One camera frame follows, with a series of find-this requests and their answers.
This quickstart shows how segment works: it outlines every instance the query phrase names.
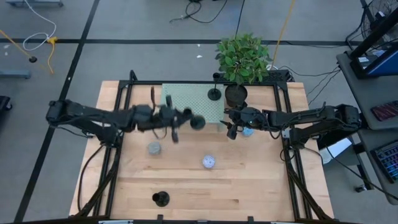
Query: wooden tabletop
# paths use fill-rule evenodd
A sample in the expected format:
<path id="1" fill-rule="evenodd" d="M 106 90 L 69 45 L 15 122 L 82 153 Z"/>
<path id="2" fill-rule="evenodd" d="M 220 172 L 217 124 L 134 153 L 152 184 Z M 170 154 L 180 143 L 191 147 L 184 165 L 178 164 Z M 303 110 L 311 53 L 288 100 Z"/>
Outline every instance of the wooden tabletop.
<path id="1" fill-rule="evenodd" d="M 151 104 L 150 88 L 149 85 L 133 86 L 130 105 Z M 272 87 L 246 88 L 249 106 L 276 110 Z M 292 111 L 307 110 L 303 83 L 288 83 L 288 88 Z M 96 107 L 112 110 L 117 89 L 118 81 L 103 82 Z M 161 85 L 155 86 L 157 102 L 160 102 L 161 89 Z M 280 97 L 285 110 L 281 91 Z M 165 220 L 245 221 L 253 216 L 255 221 L 294 221 L 285 163 L 279 158 L 280 139 L 272 139 L 265 131 L 255 131 L 250 137 L 239 134 L 233 141 L 226 137 L 226 129 L 218 132 L 211 126 L 201 131 L 185 126 L 178 131 L 178 136 L 178 144 L 172 143 L 170 135 L 159 141 L 162 152 L 152 156 L 147 150 L 150 142 L 157 141 L 152 131 L 125 134 L 111 218 L 153 220 L 163 214 Z M 314 140 L 309 140 L 306 146 L 318 150 Z M 97 139 L 88 140 L 82 166 L 98 147 Z M 201 163 L 207 154 L 216 159 L 210 170 L 204 169 Z M 98 186 L 103 156 L 104 150 L 85 171 L 82 205 Z M 301 151 L 301 156 L 308 191 L 332 217 L 320 157 L 309 151 Z M 170 195 L 170 203 L 162 208 L 152 201 L 152 195 L 160 191 Z M 300 214 L 304 217 L 298 189 L 297 195 Z M 104 213 L 107 196 L 105 190 L 101 213 Z M 71 215 L 77 213 L 76 198 L 77 185 Z"/>

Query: gray floor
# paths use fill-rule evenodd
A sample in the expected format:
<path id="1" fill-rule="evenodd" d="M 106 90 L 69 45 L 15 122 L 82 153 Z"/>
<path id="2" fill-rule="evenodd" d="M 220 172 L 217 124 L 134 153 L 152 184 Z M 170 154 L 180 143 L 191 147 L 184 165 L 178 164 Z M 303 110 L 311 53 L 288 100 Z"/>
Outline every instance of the gray floor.
<path id="1" fill-rule="evenodd" d="M 220 39 L 236 32 L 243 0 L 229 0 L 219 18 L 211 24 L 180 17 L 187 0 L 125 1 L 101 0 L 89 39 Z M 83 32 L 93 0 L 64 1 L 63 8 L 36 7 L 37 12 L 57 23 L 56 36 L 78 39 Z M 203 1 L 198 18 L 215 15 L 223 1 Z M 253 32 L 263 39 L 276 40 L 289 10 L 289 0 L 246 1 L 239 33 Z M 14 38 L 36 32 L 51 32 L 51 24 L 28 9 L 16 9 L 0 2 L 0 28 Z M 356 28 L 361 15 L 359 0 L 299 0 L 287 26 L 284 40 L 344 40 Z M 12 97 L 14 109 L 4 120 L 0 132 L 0 223 L 11 222 L 24 193 L 35 160 L 47 131 L 44 120 L 48 102 L 58 98 L 70 68 L 77 44 L 57 44 L 52 59 L 54 75 L 27 61 L 13 46 L 0 45 L 0 68 L 30 69 L 30 80 L 0 79 L 0 95 Z M 68 98 L 94 106 L 103 80 L 127 79 L 133 69 L 140 80 L 211 80 L 218 68 L 215 45 L 118 45 L 86 44 L 78 62 Z M 269 46 L 273 53 L 275 46 Z M 298 73 L 318 74 L 336 67 L 336 54 L 346 47 L 321 49 L 282 45 L 277 67 L 289 66 Z M 46 64 L 51 51 L 44 45 L 34 54 Z M 322 78 L 295 77 L 309 92 Z M 311 100 L 319 89 L 308 96 Z M 319 107 L 355 100 L 342 74 L 337 75 L 310 105 Z M 27 220 L 61 218 L 68 215 L 85 140 L 65 131 L 55 131 L 47 158 L 25 216 Z M 353 192 L 354 177 L 332 163 L 325 166 L 326 181 L 336 218 L 347 222 L 396 223 L 398 208 L 387 203 L 379 192 Z"/>

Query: blue object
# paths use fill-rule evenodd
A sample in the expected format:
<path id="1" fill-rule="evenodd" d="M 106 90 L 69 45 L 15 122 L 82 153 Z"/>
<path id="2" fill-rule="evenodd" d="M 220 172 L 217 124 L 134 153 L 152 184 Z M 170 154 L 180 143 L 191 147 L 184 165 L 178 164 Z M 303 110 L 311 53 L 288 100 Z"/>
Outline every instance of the blue object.
<path id="1" fill-rule="evenodd" d="M 242 134 L 243 134 L 244 136 L 250 136 L 250 135 L 252 135 L 253 133 L 254 133 L 254 130 L 253 130 L 253 129 L 251 129 L 251 128 L 243 128 Z"/>
<path id="2" fill-rule="evenodd" d="M 216 160 L 211 155 L 205 155 L 205 157 L 203 158 L 202 163 L 203 163 L 203 165 L 205 166 L 206 169 L 211 169 L 216 164 Z"/>
<path id="3" fill-rule="evenodd" d="M 383 60 L 377 62 L 378 64 L 370 70 L 369 76 L 377 77 L 389 74 L 396 74 L 398 73 L 398 51 L 384 57 Z"/>
<path id="4" fill-rule="evenodd" d="M 373 159 L 390 183 L 398 179 L 398 142 L 371 151 Z"/>

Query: computer equipment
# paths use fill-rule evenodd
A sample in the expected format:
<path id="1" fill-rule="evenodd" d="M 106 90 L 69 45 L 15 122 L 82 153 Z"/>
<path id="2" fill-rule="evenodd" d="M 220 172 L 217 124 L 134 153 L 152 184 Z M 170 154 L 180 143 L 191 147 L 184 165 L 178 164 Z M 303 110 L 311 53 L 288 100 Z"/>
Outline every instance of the computer equipment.
<path id="1" fill-rule="evenodd" d="M 374 149 L 371 154 L 390 183 L 398 179 L 398 141 Z"/>
<path id="2" fill-rule="evenodd" d="M 371 108 L 372 114 L 379 121 L 385 121 L 398 116 L 398 100 L 384 103 Z"/>
<path id="3" fill-rule="evenodd" d="M 380 56 L 363 55 L 353 58 L 351 67 L 358 78 L 377 78 L 398 75 L 398 46 L 393 46 Z"/>

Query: potted plant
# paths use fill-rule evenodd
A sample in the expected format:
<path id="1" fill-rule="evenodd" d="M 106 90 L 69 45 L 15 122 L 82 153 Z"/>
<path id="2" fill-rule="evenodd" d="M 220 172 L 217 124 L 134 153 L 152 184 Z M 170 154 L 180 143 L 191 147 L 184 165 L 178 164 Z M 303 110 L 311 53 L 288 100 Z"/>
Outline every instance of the potted plant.
<path id="1" fill-rule="evenodd" d="M 217 48 L 219 71 L 224 72 L 225 80 L 235 82 L 225 89 L 226 102 L 230 107 L 240 106 L 248 96 L 242 84 L 262 82 L 262 78 L 268 76 L 268 48 L 261 45 L 261 38 L 255 38 L 252 34 L 224 39 L 217 44 Z"/>

